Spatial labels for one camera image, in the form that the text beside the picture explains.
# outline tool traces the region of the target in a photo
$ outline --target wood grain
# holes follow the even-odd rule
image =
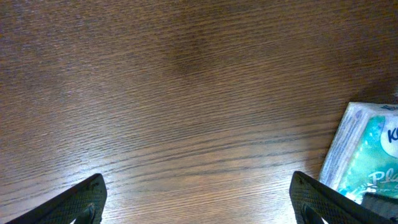
[[[0,223],[97,172],[103,223],[294,223],[293,171],[398,80],[393,1],[1,4]]]

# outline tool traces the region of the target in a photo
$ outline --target wooden table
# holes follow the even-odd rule
[[[393,1],[1,4],[0,223],[94,173],[102,223],[294,223],[293,171],[397,80]]]

